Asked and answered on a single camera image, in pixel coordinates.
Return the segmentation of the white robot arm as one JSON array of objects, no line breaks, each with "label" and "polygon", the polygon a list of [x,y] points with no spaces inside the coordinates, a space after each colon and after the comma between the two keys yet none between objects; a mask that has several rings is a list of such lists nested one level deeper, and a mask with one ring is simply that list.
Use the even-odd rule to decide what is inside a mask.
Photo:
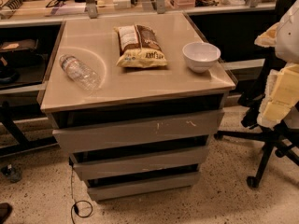
[{"label": "white robot arm", "polygon": [[275,57],[284,62],[278,71],[271,69],[267,75],[265,97],[257,118],[259,125],[274,128],[299,102],[299,0],[279,22],[259,35],[255,44],[272,47]]}]

